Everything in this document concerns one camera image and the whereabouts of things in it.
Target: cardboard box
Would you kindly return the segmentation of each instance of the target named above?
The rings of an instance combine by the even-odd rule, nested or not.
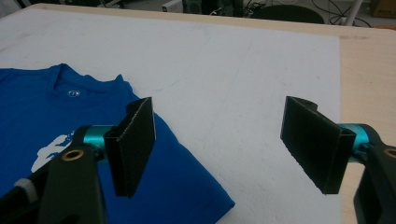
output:
[[[396,18],[396,0],[372,0],[373,17]]]

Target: floor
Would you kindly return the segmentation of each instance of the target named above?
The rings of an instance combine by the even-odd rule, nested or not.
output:
[[[136,9],[136,10],[149,10],[149,11],[163,11],[163,4],[169,2],[170,0],[126,0],[125,8],[127,9]],[[339,23],[337,20],[339,17],[335,16],[337,13],[342,14],[349,7],[352,6],[353,0],[333,0],[334,4],[328,0],[273,0],[273,5],[280,4],[293,4],[296,6],[307,7],[315,10],[318,14],[320,14],[327,24],[331,23]],[[265,1],[251,1],[251,3],[265,3]],[[385,19],[385,18],[375,18],[371,16],[370,11],[370,3],[368,0],[364,0],[360,11],[358,13],[357,19],[354,22],[354,25],[361,27],[377,26],[377,25],[394,25],[396,26],[396,19]]]

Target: wooden table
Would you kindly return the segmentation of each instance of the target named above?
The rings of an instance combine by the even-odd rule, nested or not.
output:
[[[94,7],[34,5],[32,7],[122,17],[198,21],[262,29],[339,36],[341,41],[342,122],[367,123],[389,145],[396,145],[396,33],[391,30],[284,21],[209,17]],[[343,223],[356,223],[353,196],[363,167],[350,163],[342,186]]]

